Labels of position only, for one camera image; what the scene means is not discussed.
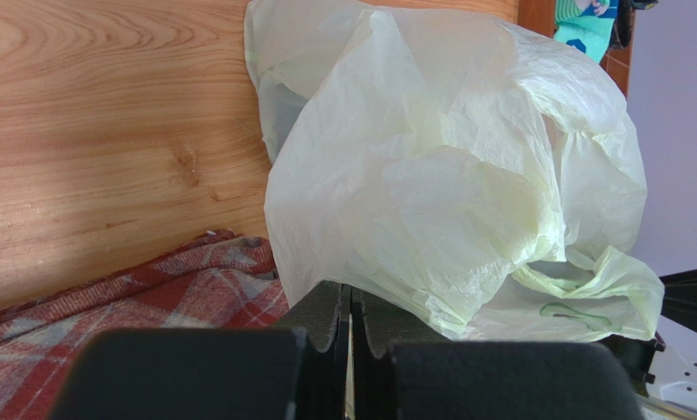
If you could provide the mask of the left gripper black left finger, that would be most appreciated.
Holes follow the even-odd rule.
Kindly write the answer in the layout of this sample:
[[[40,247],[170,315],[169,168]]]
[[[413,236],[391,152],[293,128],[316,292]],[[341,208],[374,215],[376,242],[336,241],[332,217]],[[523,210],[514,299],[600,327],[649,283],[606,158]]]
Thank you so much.
[[[99,333],[49,417],[341,419],[350,300],[350,288],[323,281],[267,328]]]

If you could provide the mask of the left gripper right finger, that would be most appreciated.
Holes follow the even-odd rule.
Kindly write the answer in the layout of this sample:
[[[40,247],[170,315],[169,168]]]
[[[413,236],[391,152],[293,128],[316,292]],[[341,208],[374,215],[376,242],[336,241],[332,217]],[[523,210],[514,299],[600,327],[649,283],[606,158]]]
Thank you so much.
[[[367,292],[352,299],[360,419],[638,419],[604,346],[451,341]]]

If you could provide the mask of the white plastic bag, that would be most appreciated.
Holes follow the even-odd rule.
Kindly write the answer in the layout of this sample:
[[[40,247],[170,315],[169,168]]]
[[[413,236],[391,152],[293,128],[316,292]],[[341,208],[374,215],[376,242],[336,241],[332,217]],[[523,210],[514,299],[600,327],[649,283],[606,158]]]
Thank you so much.
[[[651,339],[647,185],[623,93],[482,13],[252,1],[246,67],[285,296],[322,280],[458,340]]]

